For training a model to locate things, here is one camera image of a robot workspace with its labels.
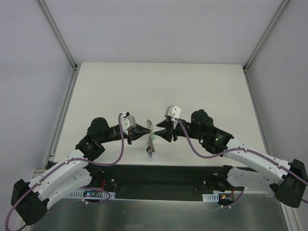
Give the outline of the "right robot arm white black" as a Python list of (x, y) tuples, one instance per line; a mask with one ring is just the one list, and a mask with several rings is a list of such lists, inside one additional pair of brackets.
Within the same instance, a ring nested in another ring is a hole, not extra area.
[(169, 106), (165, 120), (158, 123), (155, 135), (168, 142), (185, 137), (192, 151), (202, 159), (218, 156), (237, 161), (250, 171), (224, 166), (217, 174), (217, 190), (245, 187), (270, 193), (281, 203), (298, 208), (304, 202), (308, 175), (303, 162), (282, 160), (251, 149), (232, 134), (214, 126), (214, 120), (203, 110), (195, 111), (190, 122), (180, 118), (181, 109)]

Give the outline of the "metal disc keyring organizer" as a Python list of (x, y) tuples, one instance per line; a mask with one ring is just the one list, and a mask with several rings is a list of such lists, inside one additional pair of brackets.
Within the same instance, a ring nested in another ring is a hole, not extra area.
[(154, 127), (153, 127), (153, 124), (152, 124), (151, 120), (147, 119), (146, 126), (149, 129), (149, 131), (150, 131), (149, 134), (148, 134), (148, 138), (147, 138), (146, 152), (147, 152), (148, 156), (150, 158), (152, 158), (153, 153), (155, 152), (155, 147), (154, 147), (154, 141), (151, 140), (151, 136), (155, 135), (155, 134), (154, 134), (154, 131), (153, 131)]

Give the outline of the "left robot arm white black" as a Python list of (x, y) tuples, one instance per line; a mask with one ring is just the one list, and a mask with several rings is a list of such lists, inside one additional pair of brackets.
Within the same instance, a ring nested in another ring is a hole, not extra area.
[(13, 211), (26, 226), (31, 226), (70, 192), (87, 185), (99, 186), (102, 181), (100, 167), (103, 164), (96, 162), (96, 159), (105, 151), (103, 143), (127, 141), (131, 144), (149, 133), (150, 130), (138, 125), (129, 113), (120, 113), (118, 124), (112, 127), (103, 117), (93, 119), (86, 136), (62, 161), (29, 181), (20, 179), (14, 184), (12, 208), (6, 217), (5, 229), (9, 229)]

